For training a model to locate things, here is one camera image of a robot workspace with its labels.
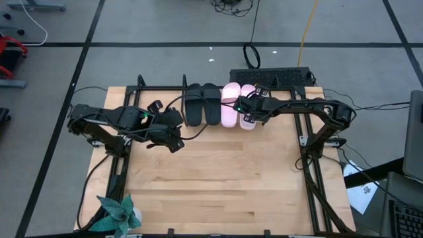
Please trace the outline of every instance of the black keyboard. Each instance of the black keyboard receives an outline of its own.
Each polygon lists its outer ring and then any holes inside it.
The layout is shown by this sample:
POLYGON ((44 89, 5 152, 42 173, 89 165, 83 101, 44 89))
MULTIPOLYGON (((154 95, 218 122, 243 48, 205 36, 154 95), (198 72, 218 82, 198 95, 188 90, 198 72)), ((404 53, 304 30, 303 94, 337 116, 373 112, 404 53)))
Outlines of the black keyboard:
POLYGON ((230 82, 237 82, 240 86, 259 83, 271 89, 283 89, 292 86, 314 86, 314 82, 309 75, 308 67, 232 69, 230 82))
POLYGON ((392 236, 398 238, 423 238, 423 214, 390 200, 392 236))

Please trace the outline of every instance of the white paper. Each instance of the white paper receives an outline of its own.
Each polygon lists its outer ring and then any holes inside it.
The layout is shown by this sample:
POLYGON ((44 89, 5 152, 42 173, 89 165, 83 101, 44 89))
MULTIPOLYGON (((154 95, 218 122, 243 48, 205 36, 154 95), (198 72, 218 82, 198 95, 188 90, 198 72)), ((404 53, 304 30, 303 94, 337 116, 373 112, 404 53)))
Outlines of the white paper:
MULTIPOLYGON (((357 173, 357 169, 355 169, 351 165, 346 165, 344 167, 344 177, 348 175, 352 175, 354 173, 357 173)), ((355 188, 349 188, 347 189, 348 193, 348 199, 350 200, 350 205, 355 208, 361 215, 364 214, 365 210, 369 206, 369 203, 373 196, 375 195, 377 190, 377 186, 373 184, 372 182, 369 182, 367 184, 363 184, 361 186, 357 186, 355 188)))

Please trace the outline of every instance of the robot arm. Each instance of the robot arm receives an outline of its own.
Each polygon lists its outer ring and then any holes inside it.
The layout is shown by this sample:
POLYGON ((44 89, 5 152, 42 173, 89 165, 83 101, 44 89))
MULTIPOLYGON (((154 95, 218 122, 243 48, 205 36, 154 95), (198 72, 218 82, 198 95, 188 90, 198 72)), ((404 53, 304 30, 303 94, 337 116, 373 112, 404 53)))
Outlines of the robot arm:
POLYGON ((354 109, 337 100, 278 100, 264 97, 267 93, 266 89, 258 87, 250 97, 240 96, 233 109, 244 114, 245 121, 261 121, 263 124, 279 114, 310 113, 318 116, 325 123, 324 126, 317 133, 309 135, 302 146, 304 154, 312 157, 322 157, 325 142, 337 131, 348 128, 354 119, 354 109))
POLYGON ((164 145, 174 153, 184 147, 180 138, 182 117, 175 108, 159 112, 162 107, 159 100, 150 104, 147 110, 136 106, 120 106, 109 110, 78 104, 70 114, 67 127, 73 134, 84 135, 92 145, 94 142, 102 142, 107 154, 115 157, 128 154, 122 136, 138 142, 153 142, 147 148, 164 145), (110 126, 122 136, 113 136, 100 125, 110 126))

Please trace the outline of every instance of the white pot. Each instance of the white pot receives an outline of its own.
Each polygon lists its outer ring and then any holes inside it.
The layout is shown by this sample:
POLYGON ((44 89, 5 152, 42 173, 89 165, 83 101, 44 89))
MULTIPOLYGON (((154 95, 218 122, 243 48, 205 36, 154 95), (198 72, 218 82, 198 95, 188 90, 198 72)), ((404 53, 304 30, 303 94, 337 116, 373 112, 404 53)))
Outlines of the white pot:
POLYGON ((140 210, 139 210, 138 208, 134 207, 134 208, 132 209, 132 211, 134 212, 135 217, 136 217, 136 218, 139 220, 139 222, 142 224, 142 221, 143 221, 143 216, 141 215, 140 210))

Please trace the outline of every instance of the potted plant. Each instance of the potted plant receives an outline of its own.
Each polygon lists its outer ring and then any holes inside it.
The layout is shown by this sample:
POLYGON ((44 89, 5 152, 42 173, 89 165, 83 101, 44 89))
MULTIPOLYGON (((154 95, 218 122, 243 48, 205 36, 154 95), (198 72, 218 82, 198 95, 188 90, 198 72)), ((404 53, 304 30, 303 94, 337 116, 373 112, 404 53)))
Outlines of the potted plant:
POLYGON ((127 195, 121 204, 110 198, 100 196, 97 198, 109 215, 96 222, 89 231, 116 230, 114 238, 119 238, 122 235, 126 236, 129 229, 141 227, 141 212, 134 207, 131 194, 127 195))

